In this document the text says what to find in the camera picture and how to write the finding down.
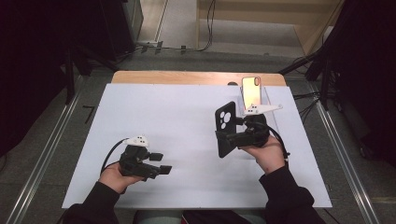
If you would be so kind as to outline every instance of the hand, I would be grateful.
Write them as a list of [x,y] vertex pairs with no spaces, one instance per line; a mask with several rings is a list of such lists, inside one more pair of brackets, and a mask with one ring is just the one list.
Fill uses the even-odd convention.
[[144,179],[141,176],[123,176],[120,173],[120,164],[118,162],[107,166],[99,178],[99,182],[114,189],[117,193],[122,193],[128,186]]
[[268,137],[267,143],[262,147],[248,146],[240,148],[252,155],[267,175],[285,166],[282,146],[271,135]]

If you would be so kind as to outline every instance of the metal stand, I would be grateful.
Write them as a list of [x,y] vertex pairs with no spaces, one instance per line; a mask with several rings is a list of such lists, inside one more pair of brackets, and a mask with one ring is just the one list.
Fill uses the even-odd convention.
[[305,78],[308,81],[314,81],[318,78],[320,73],[322,73],[322,83],[320,90],[319,100],[323,104],[324,108],[328,110],[327,107],[327,93],[329,89],[329,81],[332,73],[332,59],[337,46],[343,41],[342,34],[346,29],[346,23],[349,18],[354,14],[359,1],[346,1],[345,5],[340,13],[340,16],[335,24],[329,37],[323,43],[322,47],[316,52],[297,60],[295,63],[289,65],[288,67],[280,70],[278,73],[281,75],[286,75],[287,73],[294,71],[295,69],[311,63],[308,70],[306,71]]
[[65,75],[66,75],[66,104],[68,105],[75,95],[75,82],[74,82],[74,72],[73,63],[76,65],[79,73],[82,76],[89,76],[92,72],[92,67],[87,61],[87,57],[92,58],[102,64],[103,66],[109,68],[113,72],[117,72],[120,69],[110,63],[108,60],[97,55],[92,50],[79,45],[79,44],[69,44],[65,52]]

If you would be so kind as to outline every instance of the floor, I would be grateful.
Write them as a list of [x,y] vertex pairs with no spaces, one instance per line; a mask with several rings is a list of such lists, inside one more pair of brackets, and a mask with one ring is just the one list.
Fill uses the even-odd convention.
[[[145,21],[139,43],[155,46],[163,42],[164,47],[194,48],[197,44],[194,0],[141,0]],[[205,21],[201,21],[199,47],[206,44]],[[120,63],[128,70],[212,70],[234,72],[276,72],[304,57],[293,28],[285,24],[257,22],[215,21],[213,43],[206,52],[192,52],[180,55],[176,50],[162,50],[136,53]],[[285,76],[293,94],[314,91],[318,82],[307,82],[300,75],[306,68]],[[90,106],[98,105],[105,85],[111,81],[112,73],[105,68],[96,68],[91,77],[76,77],[79,94],[72,107],[64,106],[65,91],[57,96],[49,108],[37,120],[25,139],[7,155],[5,169],[0,173],[0,222],[6,223],[54,223],[62,212],[61,204],[67,186],[78,161],[80,150],[90,130],[93,117],[89,118]],[[299,110],[311,105],[313,98],[296,101]],[[316,156],[323,180],[328,186],[333,208],[319,209],[319,214],[327,223],[394,223],[396,220],[396,169],[382,161],[369,161],[360,154],[359,144],[354,138],[347,120],[329,104],[330,110],[321,112],[316,105],[306,119],[304,126]],[[59,117],[71,109],[62,127],[63,134],[54,136]],[[48,139],[54,138],[53,151],[47,146]],[[345,167],[344,149],[352,167]],[[45,170],[39,175],[39,183],[30,186],[28,194],[22,195],[36,165],[42,159],[41,153],[49,155]],[[361,188],[350,177],[358,178]],[[19,197],[30,195],[21,205]],[[367,195],[369,203],[361,204],[361,196]],[[17,215],[12,213],[16,206],[21,208]],[[375,217],[367,217],[366,208]],[[120,223],[130,223],[133,210],[116,210]]]

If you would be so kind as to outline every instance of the white bracket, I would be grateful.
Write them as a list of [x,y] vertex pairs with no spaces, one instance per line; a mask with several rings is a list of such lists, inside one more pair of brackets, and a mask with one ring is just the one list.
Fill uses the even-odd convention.
[[130,145],[130,146],[137,146],[137,147],[148,147],[149,140],[143,134],[140,134],[133,138],[128,138],[123,141],[123,144]]
[[270,112],[283,108],[282,105],[251,105],[245,110],[245,115],[259,115],[265,112]]

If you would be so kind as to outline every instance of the black curtain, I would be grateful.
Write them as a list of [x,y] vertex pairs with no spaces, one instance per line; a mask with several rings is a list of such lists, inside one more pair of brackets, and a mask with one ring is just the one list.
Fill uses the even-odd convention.
[[44,1],[0,1],[0,156],[65,86],[64,47]]
[[396,2],[352,2],[346,0],[353,15],[332,46],[336,84],[370,128],[361,142],[396,166]]

